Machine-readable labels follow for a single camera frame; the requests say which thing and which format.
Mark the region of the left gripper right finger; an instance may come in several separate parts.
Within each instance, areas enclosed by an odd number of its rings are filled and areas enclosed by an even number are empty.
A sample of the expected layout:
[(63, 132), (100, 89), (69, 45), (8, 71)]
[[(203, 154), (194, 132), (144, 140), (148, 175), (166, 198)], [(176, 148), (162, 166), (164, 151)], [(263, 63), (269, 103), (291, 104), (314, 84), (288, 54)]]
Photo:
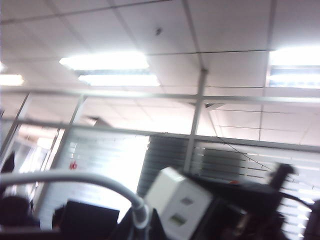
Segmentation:
[(159, 214), (155, 208), (152, 210), (151, 218), (150, 218), (149, 239), (150, 240), (169, 240), (163, 228)]

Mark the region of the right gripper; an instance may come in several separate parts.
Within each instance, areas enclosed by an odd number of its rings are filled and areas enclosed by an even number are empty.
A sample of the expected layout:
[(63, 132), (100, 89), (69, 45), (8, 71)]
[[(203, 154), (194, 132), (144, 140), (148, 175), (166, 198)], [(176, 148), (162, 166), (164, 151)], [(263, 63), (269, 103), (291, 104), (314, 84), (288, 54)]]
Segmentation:
[(213, 178), (187, 174), (186, 177), (211, 193), (230, 199), (250, 197), (249, 211), (223, 199), (214, 199), (197, 227), (198, 240), (288, 240), (283, 229), (287, 223), (279, 208), (283, 200), (292, 200), (310, 209), (303, 240), (320, 238), (320, 201), (308, 204), (281, 192), (288, 175), (295, 172), (289, 164), (280, 164), (268, 184), (252, 181), (227, 183)]

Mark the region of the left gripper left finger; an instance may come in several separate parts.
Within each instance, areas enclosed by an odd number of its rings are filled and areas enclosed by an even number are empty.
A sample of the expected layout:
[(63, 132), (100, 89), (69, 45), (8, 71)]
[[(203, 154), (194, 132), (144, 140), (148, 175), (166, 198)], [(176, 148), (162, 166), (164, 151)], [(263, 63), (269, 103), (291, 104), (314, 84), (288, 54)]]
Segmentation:
[(133, 211), (130, 208), (123, 219), (117, 226), (117, 239), (118, 240), (135, 240), (135, 226), (133, 223)]

